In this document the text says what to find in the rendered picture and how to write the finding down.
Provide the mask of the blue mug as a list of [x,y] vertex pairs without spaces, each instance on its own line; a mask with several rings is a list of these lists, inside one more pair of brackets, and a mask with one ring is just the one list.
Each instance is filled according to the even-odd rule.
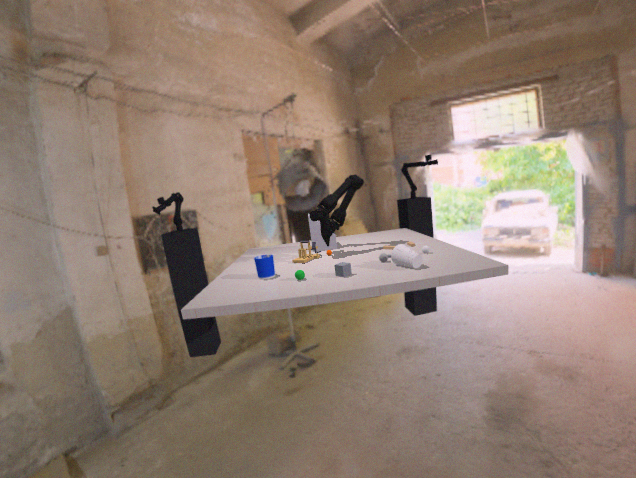
[[261,255],[254,259],[260,280],[270,279],[275,276],[273,255]]

